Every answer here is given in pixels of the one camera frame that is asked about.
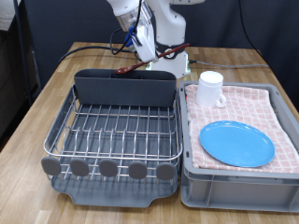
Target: pink dish towel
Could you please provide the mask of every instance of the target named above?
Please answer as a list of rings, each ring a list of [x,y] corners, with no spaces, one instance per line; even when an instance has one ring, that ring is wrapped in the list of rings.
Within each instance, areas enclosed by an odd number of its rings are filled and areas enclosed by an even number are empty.
[[[186,87],[192,165],[195,168],[267,173],[299,173],[299,156],[289,136],[281,128],[270,105],[269,92],[243,87],[224,86],[224,108],[208,108],[195,102],[197,85]],[[275,158],[264,166],[241,168],[211,157],[200,144],[201,130],[211,122],[233,120],[246,123],[265,133],[275,145]]]

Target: white mug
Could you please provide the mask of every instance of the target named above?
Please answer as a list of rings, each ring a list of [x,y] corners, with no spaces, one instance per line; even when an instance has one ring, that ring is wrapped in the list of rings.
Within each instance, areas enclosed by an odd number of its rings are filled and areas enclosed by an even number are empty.
[[[222,94],[223,76],[217,72],[204,72],[198,82],[196,103],[206,107],[224,107],[226,98]]]

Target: black wall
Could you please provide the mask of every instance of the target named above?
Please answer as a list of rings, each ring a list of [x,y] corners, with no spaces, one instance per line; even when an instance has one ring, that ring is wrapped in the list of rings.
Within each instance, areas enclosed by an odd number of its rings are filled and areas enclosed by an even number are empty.
[[[299,108],[299,1],[241,0],[251,41],[262,52],[278,80]],[[119,28],[106,0],[25,0],[42,85],[74,41],[108,42]],[[237,0],[206,0],[194,6],[173,6],[187,21],[192,46],[251,48]],[[114,42],[122,43],[115,37]]]

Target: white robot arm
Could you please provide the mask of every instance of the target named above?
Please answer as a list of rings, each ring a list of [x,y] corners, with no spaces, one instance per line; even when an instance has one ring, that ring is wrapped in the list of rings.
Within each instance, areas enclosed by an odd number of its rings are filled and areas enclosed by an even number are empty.
[[[137,21],[139,0],[107,0],[113,7],[123,31],[130,31]],[[188,56],[182,50],[161,58],[158,62],[156,50],[159,54],[184,44],[186,21],[173,11],[171,5],[193,5],[205,0],[143,0],[136,35],[133,43],[143,62],[154,61],[151,70],[162,70],[173,73],[177,78],[190,73],[187,70]],[[150,21],[153,11],[156,19],[156,41]]]

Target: wooden tabletop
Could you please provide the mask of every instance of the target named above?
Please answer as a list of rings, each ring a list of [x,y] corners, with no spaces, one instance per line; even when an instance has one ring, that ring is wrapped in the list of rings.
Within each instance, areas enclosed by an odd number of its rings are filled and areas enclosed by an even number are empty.
[[[72,49],[90,45],[99,44],[75,43]],[[190,59],[208,63],[264,63],[252,49],[187,48],[187,52]],[[70,197],[56,192],[50,186],[40,161],[46,156],[43,141],[74,82],[73,76],[84,68],[117,69],[136,63],[133,54],[112,56],[109,50],[88,49],[70,55],[59,65],[0,154],[0,223],[299,222],[297,214],[189,208],[180,201],[179,192],[155,200],[149,208],[75,205]],[[198,80],[202,72],[214,70],[224,75],[224,81],[274,84],[299,120],[299,114],[269,68],[226,69],[194,63],[191,69],[192,73],[183,79]]]

